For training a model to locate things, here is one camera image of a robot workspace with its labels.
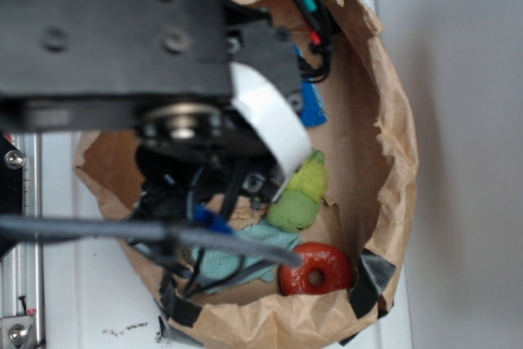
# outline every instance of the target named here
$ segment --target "white surface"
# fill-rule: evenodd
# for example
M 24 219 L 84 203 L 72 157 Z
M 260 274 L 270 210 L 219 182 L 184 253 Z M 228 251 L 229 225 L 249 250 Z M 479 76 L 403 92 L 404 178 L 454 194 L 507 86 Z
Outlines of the white surface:
M 71 171 L 77 139 L 70 134 L 43 138 L 44 214 L 99 217 L 96 201 Z M 115 241 L 88 239 L 46 246 L 44 257 L 47 349 L 188 347 L 155 343 L 158 308 Z M 140 323 L 147 325 L 127 330 Z M 409 328 L 407 288 L 401 279 L 391 314 L 348 347 L 410 349 Z M 118 336 L 111 335 L 111 330 Z
M 521 347 L 523 0 L 377 0 L 421 156 L 413 345 Z

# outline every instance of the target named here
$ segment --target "white wall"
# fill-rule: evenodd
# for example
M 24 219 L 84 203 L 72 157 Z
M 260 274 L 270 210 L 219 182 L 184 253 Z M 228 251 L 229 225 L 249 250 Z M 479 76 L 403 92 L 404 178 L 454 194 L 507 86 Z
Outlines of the white wall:
M 418 128 L 413 346 L 523 347 L 523 0 L 376 3 Z

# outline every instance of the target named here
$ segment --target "teal cloth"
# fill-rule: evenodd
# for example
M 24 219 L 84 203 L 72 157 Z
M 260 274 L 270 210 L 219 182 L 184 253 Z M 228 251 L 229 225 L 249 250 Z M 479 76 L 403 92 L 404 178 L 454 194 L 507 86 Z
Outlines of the teal cloth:
M 244 240 L 256 241 L 258 243 L 276 245 L 285 249 L 293 249 L 297 246 L 300 241 L 300 235 L 296 233 L 283 232 L 279 228 L 272 226 L 263 218 L 259 224 L 247 226 L 242 230 L 237 230 L 235 234 Z M 190 255 L 193 261 L 198 257 L 199 248 L 193 248 Z M 246 257 L 245 267 L 251 266 L 256 262 L 259 262 L 259 257 Z M 203 257 L 202 265 L 200 267 L 200 273 L 208 278 L 219 280 L 227 277 L 233 273 L 238 267 L 239 257 L 233 253 L 227 253 L 225 251 L 217 250 L 206 250 L 205 256 Z M 267 267 L 248 275 L 240 283 L 255 280 L 256 278 L 264 280 L 265 282 L 271 282 L 274 280 L 272 274 L 273 267 Z M 208 293 L 219 292 L 220 289 L 214 288 L 209 289 Z

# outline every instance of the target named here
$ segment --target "metal frame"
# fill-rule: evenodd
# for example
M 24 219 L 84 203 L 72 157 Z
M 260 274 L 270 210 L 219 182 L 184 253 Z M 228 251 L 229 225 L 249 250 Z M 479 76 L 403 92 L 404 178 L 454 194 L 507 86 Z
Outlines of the metal frame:
M 42 213 L 40 136 L 15 134 L 13 139 L 14 145 L 25 155 L 23 212 L 28 217 L 39 217 Z M 32 349 L 34 344 L 45 342 L 41 245 L 18 244 L 6 255 L 0 263 L 0 294 L 1 348 L 16 347 L 6 340 L 9 328 L 14 324 L 22 324 L 29 335 L 19 348 Z

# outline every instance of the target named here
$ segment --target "brown paper bag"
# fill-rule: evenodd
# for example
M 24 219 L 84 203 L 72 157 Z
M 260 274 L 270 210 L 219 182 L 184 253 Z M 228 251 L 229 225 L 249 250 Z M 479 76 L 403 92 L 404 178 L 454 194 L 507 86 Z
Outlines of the brown paper bag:
M 291 0 L 235 1 L 267 7 L 307 56 L 308 35 Z M 333 37 L 331 77 L 319 86 L 329 121 L 310 134 L 325 152 L 329 190 L 302 238 L 345 250 L 357 282 L 350 292 L 283 297 L 276 282 L 254 280 L 191 303 L 177 296 L 172 277 L 123 246 L 170 323 L 206 347 L 324 347 L 392 308 L 416 198 L 412 112 L 378 37 L 379 19 L 362 0 L 324 1 L 342 32 Z M 78 147 L 77 174 L 108 219 L 125 217 L 140 197 L 136 147 L 131 132 L 85 134 Z M 234 219 L 244 226 L 259 217 L 239 207 Z

